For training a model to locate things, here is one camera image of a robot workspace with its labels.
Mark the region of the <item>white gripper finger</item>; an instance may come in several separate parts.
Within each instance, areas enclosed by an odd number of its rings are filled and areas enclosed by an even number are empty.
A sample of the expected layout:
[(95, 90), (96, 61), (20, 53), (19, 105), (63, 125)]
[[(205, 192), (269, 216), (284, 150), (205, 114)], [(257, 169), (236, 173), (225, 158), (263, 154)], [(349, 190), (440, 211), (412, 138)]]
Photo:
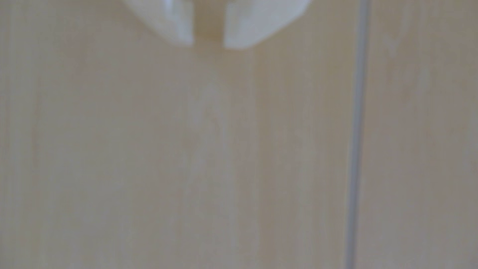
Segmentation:
[(224, 48), (254, 47), (304, 15), (310, 3), (310, 0), (234, 0), (227, 3)]
[(194, 45), (191, 0), (124, 0), (123, 3), (150, 30), (172, 45)]

